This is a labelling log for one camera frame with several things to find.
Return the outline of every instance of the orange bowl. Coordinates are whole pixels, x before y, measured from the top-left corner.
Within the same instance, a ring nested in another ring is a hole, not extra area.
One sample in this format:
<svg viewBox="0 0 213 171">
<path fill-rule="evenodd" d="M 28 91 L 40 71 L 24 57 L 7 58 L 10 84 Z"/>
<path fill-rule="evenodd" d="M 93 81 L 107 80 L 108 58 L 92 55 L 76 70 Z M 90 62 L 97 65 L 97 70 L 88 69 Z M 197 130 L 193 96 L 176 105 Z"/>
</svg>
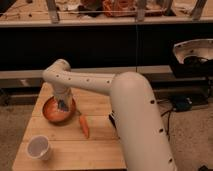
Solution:
<svg viewBox="0 0 213 171">
<path fill-rule="evenodd" d="M 58 109 L 58 103 L 55 98 L 51 97 L 45 102 L 43 106 L 43 115 L 48 121 L 53 123 L 59 123 L 67 120 L 68 118 L 74 115 L 76 111 L 76 104 L 74 99 L 72 99 L 72 103 L 70 106 L 70 111 L 60 110 Z"/>
</svg>

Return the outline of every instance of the carrot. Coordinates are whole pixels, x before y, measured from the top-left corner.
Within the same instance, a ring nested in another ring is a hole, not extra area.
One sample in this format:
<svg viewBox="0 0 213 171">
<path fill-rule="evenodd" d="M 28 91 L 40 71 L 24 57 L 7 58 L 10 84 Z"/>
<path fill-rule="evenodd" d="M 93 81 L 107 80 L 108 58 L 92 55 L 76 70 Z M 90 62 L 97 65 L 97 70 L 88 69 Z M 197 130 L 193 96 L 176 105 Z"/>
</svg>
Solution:
<svg viewBox="0 0 213 171">
<path fill-rule="evenodd" d="M 87 120 L 85 115 L 81 114 L 79 116 L 79 123 L 81 125 L 84 135 L 86 136 L 86 138 L 89 138 L 89 127 L 87 125 Z"/>
</svg>

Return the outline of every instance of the wooden tabletop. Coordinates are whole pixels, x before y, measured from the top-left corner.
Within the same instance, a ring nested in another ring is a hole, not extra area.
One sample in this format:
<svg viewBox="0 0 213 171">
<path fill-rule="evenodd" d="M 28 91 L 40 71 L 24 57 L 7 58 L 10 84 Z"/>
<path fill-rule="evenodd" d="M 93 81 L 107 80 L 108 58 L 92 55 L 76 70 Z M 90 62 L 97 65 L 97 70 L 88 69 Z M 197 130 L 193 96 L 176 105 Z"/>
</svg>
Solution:
<svg viewBox="0 0 213 171">
<path fill-rule="evenodd" d="M 19 147 L 13 170 L 105 170 L 126 168 L 115 128 L 108 119 L 111 112 L 109 97 L 72 88 L 77 108 L 86 115 L 90 137 L 86 139 L 78 123 L 78 116 L 63 125 L 49 123 L 42 115 L 42 107 L 52 96 L 52 89 L 44 83 Z M 53 154 L 46 161 L 31 159 L 26 146 L 34 135 L 46 135 Z"/>
</svg>

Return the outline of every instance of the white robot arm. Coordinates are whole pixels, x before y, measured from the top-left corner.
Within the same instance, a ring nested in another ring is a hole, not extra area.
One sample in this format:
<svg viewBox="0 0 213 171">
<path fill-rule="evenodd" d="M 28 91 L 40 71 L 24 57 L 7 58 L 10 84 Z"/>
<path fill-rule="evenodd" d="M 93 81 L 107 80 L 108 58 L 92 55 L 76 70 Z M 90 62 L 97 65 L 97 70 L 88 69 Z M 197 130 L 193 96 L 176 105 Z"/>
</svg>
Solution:
<svg viewBox="0 0 213 171">
<path fill-rule="evenodd" d="M 43 73 L 57 101 L 68 106 L 70 87 L 110 96 L 128 171 L 177 171 L 152 88 L 138 73 L 85 74 L 70 72 L 57 60 Z"/>
</svg>

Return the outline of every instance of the cup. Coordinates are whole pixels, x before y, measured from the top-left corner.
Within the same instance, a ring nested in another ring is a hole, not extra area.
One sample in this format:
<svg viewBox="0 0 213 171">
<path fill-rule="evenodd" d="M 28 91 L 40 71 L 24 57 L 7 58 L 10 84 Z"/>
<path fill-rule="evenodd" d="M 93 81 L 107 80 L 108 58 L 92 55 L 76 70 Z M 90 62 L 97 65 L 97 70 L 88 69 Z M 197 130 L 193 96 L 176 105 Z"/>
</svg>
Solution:
<svg viewBox="0 0 213 171">
<path fill-rule="evenodd" d="M 51 156 L 48 138 L 44 135 L 34 136 L 27 146 L 27 154 L 33 159 L 48 160 Z"/>
</svg>

